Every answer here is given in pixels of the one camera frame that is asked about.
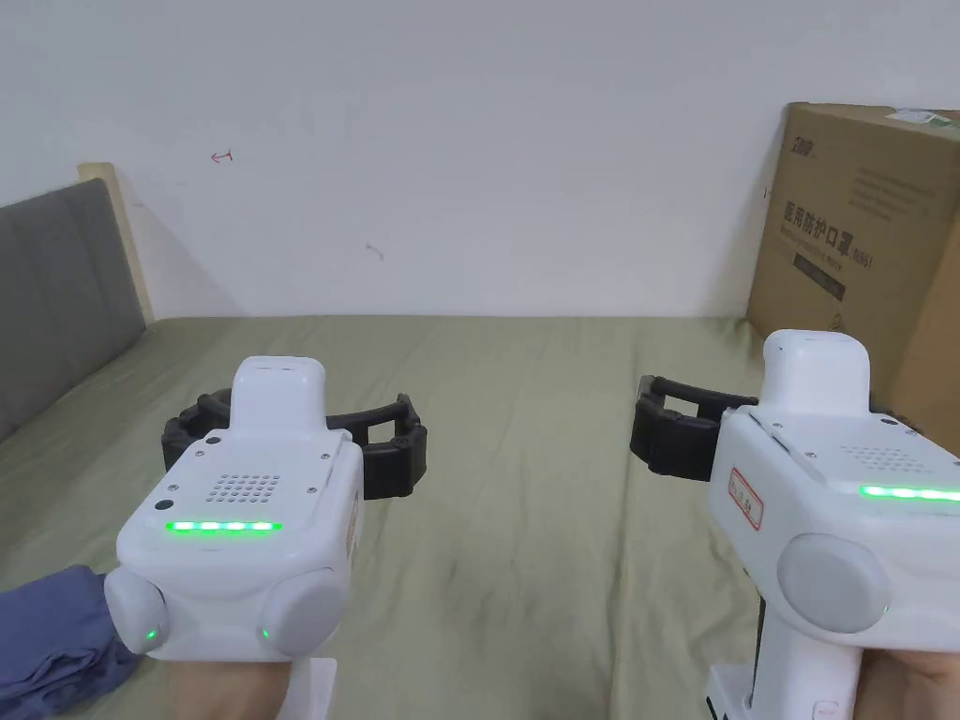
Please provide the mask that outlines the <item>person's right hand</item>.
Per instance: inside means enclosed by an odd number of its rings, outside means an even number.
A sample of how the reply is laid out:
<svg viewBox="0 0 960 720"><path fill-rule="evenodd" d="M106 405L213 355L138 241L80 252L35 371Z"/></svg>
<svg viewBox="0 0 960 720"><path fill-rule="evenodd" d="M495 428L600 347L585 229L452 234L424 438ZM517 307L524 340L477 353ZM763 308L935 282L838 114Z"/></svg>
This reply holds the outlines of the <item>person's right hand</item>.
<svg viewBox="0 0 960 720"><path fill-rule="evenodd" d="M957 719L959 655L866 650L855 719Z"/></svg>

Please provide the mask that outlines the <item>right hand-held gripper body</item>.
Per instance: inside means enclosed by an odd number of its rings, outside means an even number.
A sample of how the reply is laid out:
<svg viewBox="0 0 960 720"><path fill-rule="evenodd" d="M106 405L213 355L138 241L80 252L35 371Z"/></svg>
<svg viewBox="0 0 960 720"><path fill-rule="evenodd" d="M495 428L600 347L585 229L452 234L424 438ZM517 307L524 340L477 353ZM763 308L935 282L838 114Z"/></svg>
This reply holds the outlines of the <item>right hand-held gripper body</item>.
<svg viewBox="0 0 960 720"><path fill-rule="evenodd" d="M755 661L712 667L714 719L849 719L866 649L959 648L958 459L871 413L857 339L779 330L758 405L726 412L714 520L757 587Z"/></svg>

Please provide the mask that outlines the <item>person's left hand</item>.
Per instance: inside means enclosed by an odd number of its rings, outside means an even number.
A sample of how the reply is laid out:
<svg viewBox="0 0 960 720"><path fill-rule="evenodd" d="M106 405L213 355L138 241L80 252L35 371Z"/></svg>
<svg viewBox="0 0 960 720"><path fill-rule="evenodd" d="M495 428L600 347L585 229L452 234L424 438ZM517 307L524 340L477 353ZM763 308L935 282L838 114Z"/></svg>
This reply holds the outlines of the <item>person's left hand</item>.
<svg viewBox="0 0 960 720"><path fill-rule="evenodd" d="M172 718L276 719L292 669L289 663L171 663Z"/></svg>

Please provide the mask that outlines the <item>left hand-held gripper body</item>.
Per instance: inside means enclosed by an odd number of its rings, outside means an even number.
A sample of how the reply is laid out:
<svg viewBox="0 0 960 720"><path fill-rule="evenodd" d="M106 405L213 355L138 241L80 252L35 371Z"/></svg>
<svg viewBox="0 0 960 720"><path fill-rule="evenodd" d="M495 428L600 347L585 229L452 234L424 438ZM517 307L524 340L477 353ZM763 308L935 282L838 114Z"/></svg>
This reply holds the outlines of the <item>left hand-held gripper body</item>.
<svg viewBox="0 0 960 720"><path fill-rule="evenodd" d="M228 427L189 442L129 517L104 586L136 654L290 663L283 719L330 713L337 664L323 645L364 519L362 452L328 426L324 379L312 358L246 359Z"/></svg>

